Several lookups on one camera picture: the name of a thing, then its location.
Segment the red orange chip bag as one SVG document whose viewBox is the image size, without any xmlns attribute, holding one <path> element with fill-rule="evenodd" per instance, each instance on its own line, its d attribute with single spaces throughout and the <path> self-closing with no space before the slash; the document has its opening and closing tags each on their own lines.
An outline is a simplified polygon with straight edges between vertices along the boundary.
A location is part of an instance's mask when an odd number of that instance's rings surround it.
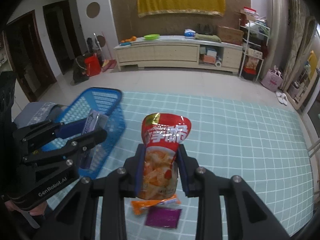
<svg viewBox="0 0 320 240">
<path fill-rule="evenodd" d="M 176 192 L 179 145 L 188 137 L 191 121 L 180 115 L 152 113 L 142 122 L 145 146 L 142 185 L 138 198 L 163 200 Z"/>
</svg>

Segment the white slippers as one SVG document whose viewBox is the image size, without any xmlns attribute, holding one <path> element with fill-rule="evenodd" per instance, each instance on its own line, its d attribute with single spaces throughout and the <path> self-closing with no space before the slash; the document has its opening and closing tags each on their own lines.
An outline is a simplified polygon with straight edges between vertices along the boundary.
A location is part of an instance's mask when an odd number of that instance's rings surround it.
<svg viewBox="0 0 320 240">
<path fill-rule="evenodd" d="M 281 103 L 282 105 L 287 106 L 287 96 L 286 96 L 286 94 L 282 93 L 280 91 L 276 91 L 275 94 L 276 94 L 276 97 L 277 97 L 279 103 Z"/>
</svg>

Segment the cardboard box on cabinet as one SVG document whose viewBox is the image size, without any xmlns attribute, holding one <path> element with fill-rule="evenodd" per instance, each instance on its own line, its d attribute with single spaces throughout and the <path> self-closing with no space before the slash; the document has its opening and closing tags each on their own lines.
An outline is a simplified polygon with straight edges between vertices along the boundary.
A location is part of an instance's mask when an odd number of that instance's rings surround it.
<svg viewBox="0 0 320 240">
<path fill-rule="evenodd" d="M 218 26 L 217 36 L 220 38 L 222 42 L 241 46 L 244 32 L 238 29 Z"/>
</svg>

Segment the white metal shelf rack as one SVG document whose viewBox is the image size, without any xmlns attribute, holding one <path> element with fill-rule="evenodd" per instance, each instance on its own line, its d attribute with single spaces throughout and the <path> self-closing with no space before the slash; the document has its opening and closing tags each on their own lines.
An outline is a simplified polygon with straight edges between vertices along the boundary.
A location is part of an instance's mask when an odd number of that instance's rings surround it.
<svg viewBox="0 0 320 240">
<path fill-rule="evenodd" d="M 242 59 L 239 76 L 250 81 L 258 81 L 268 55 L 271 29 L 265 19 L 260 19 L 256 10 L 243 7 L 240 10 L 239 29 L 243 31 Z"/>
</svg>

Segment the cream tv cabinet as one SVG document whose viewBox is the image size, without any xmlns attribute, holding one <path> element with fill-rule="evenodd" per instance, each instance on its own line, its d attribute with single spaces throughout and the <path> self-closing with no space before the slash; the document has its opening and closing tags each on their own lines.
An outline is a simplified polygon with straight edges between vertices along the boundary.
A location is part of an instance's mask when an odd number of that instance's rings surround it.
<svg viewBox="0 0 320 240">
<path fill-rule="evenodd" d="M 160 36 L 148 41 L 143 37 L 129 45 L 114 48 L 118 68 L 137 66 L 194 68 L 238 74 L 242 46 L 184 36 Z"/>
</svg>

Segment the green folded cloth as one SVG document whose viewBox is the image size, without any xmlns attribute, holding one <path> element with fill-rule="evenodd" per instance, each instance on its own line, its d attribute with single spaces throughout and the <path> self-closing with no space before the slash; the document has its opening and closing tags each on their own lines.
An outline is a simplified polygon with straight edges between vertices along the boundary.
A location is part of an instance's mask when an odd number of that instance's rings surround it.
<svg viewBox="0 0 320 240">
<path fill-rule="evenodd" d="M 196 33 L 195 39 L 221 43 L 221 39 L 216 35 L 205 35 L 205 34 Z"/>
</svg>

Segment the blue plastic basket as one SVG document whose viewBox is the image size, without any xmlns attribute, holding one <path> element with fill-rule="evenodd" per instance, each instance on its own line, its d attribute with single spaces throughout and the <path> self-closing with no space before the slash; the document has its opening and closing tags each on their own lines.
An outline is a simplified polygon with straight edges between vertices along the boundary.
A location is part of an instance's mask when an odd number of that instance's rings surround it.
<svg viewBox="0 0 320 240">
<path fill-rule="evenodd" d="M 68 124 L 86 119 L 91 110 L 108 117 L 104 130 L 107 138 L 96 146 L 89 158 L 87 166 L 79 166 L 82 177 L 95 179 L 112 152 L 116 143 L 125 131 L 126 125 L 121 109 L 122 92 L 118 89 L 92 87 L 84 90 L 54 121 Z"/>
</svg>

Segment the oranges on blue plate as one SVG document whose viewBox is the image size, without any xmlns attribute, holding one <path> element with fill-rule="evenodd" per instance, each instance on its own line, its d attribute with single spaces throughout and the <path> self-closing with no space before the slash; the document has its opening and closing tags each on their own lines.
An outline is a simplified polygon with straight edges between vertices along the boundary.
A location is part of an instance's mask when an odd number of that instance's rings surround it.
<svg viewBox="0 0 320 240">
<path fill-rule="evenodd" d="M 132 36 L 129 39 L 121 40 L 120 46 L 129 46 L 132 42 L 135 42 L 137 40 L 136 36 Z"/>
</svg>

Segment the red bag on floor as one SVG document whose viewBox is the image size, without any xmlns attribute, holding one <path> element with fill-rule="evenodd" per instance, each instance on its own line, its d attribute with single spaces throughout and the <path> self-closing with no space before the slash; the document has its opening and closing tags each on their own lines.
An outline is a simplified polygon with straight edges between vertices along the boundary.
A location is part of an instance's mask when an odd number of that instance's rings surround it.
<svg viewBox="0 0 320 240">
<path fill-rule="evenodd" d="M 99 75 L 101 72 L 101 66 L 99 60 L 95 54 L 85 58 L 84 63 L 86 65 L 86 75 L 89 77 Z"/>
</svg>

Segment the black bag on floor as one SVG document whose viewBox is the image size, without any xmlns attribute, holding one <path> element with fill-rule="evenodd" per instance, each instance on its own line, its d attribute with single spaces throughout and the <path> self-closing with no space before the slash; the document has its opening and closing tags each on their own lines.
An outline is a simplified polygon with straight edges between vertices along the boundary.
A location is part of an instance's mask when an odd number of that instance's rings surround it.
<svg viewBox="0 0 320 240">
<path fill-rule="evenodd" d="M 74 85 L 77 85 L 87 81 L 88 79 L 89 76 L 87 75 L 85 57 L 84 55 L 78 56 L 73 62 L 73 83 Z"/>
</svg>

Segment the light blue grid tablecloth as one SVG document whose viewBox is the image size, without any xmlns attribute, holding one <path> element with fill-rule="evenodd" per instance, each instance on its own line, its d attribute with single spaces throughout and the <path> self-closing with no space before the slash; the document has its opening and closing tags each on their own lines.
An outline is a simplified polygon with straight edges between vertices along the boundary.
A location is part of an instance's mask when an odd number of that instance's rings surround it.
<svg viewBox="0 0 320 240">
<path fill-rule="evenodd" d="M 312 168 L 295 112 L 206 96 L 137 92 L 124 92 L 121 107 L 126 129 L 102 177 L 134 155 L 146 115 L 182 115 L 192 123 L 186 152 L 199 165 L 217 176 L 242 176 L 290 235 L 311 219 Z"/>
</svg>

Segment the purple foil snack packet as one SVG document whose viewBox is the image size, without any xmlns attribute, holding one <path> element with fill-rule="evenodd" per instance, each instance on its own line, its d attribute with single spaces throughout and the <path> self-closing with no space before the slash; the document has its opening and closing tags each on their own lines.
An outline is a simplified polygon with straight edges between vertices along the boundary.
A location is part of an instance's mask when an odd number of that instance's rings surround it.
<svg viewBox="0 0 320 240">
<path fill-rule="evenodd" d="M 145 220 L 146 226 L 175 229 L 182 210 L 164 207 L 151 207 Z"/>
</svg>

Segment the pink tote bag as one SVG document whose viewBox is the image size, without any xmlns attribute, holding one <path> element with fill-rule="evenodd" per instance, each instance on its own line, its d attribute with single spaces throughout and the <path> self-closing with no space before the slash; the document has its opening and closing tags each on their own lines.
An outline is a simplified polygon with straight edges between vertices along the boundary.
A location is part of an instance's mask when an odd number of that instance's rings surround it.
<svg viewBox="0 0 320 240">
<path fill-rule="evenodd" d="M 276 65 L 269 69 L 261 81 L 262 86 L 268 90 L 275 92 L 283 83 L 282 73 Z"/>
</svg>

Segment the grey chair with cover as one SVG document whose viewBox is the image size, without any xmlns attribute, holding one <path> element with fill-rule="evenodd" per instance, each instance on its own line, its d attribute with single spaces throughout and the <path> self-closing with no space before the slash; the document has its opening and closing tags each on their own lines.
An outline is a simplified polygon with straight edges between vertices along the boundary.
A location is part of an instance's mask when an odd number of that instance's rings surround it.
<svg viewBox="0 0 320 240">
<path fill-rule="evenodd" d="M 39 122 L 55 120 L 65 108 L 53 102 L 30 102 L 15 118 L 14 123 L 19 129 Z"/>
</svg>

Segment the orange snack bar wrapper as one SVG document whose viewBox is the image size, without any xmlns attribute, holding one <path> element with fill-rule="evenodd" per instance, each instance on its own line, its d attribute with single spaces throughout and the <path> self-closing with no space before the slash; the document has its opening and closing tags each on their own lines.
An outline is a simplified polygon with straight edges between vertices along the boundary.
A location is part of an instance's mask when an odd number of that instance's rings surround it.
<svg viewBox="0 0 320 240">
<path fill-rule="evenodd" d="M 167 205 L 167 204 L 181 204 L 177 194 L 174 194 L 172 197 L 163 199 L 163 200 L 133 200 L 131 201 L 131 206 L 135 215 L 141 215 L 150 207 Z"/>
</svg>

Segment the tissue pack on cabinet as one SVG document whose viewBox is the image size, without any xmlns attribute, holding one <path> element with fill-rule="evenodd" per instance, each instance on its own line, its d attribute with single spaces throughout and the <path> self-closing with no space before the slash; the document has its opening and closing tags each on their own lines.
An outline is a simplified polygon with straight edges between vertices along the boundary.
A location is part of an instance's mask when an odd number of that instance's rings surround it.
<svg viewBox="0 0 320 240">
<path fill-rule="evenodd" d="M 185 29 L 184 30 L 184 37 L 185 38 L 195 38 L 196 31 L 193 29 Z"/>
</svg>

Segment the blue purple wafer stick pack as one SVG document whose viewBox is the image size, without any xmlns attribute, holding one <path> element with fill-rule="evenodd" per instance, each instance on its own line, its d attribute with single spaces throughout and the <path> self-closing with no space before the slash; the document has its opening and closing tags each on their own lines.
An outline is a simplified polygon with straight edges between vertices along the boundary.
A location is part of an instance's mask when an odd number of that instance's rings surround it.
<svg viewBox="0 0 320 240">
<path fill-rule="evenodd" d="M 82 135 L 92 132 L 98 128 L 104 129 L 108 121 L 108 116 L 101 114 L 96 110 L 90 110 L 89 115 L 86 119 Z"/>
</svg>

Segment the green plate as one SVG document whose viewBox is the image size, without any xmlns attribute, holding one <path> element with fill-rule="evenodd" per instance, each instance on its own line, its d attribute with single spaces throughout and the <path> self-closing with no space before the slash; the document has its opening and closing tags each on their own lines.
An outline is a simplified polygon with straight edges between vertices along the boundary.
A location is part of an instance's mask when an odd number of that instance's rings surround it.
<svg viewBox="0 0 320 240">
<path fill-rule="evenodd" d="M 148 34 L 148 35 L 144 35 L 143 38 L 144 40 L 146 41 L 153 41 L 153 40 L 156 40 L 160 37 L 159 34 Z"/>
</svg>

